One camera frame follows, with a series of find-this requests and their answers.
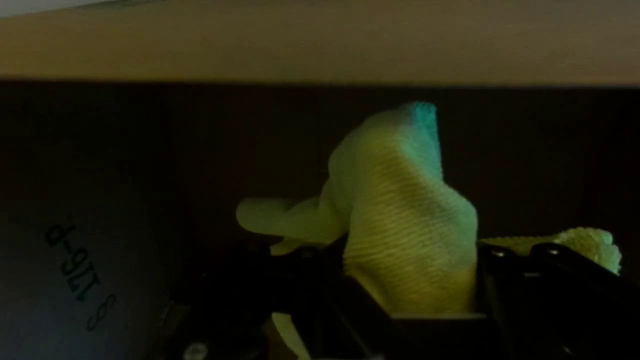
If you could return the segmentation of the yellow microfiber cloth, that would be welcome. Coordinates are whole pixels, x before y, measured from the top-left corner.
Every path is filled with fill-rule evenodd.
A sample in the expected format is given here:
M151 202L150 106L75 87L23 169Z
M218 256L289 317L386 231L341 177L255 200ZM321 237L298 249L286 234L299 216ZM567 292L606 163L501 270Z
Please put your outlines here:
M237 223L274 235L275 256L344 241L345 274L391 315L464 313L476 290L476 207L444 182L436 108L414 102L363 119L330 153L308 200L245 197Z

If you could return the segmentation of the brown cardboard box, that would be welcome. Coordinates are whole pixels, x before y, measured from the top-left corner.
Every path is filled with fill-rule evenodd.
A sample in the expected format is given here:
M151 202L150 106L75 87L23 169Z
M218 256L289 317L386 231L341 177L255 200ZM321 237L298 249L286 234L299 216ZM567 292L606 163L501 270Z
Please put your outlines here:
M0 360L637 360L634 3L4 3ZM414 102L485 240L464 313L391 315L344 241L236 220Z

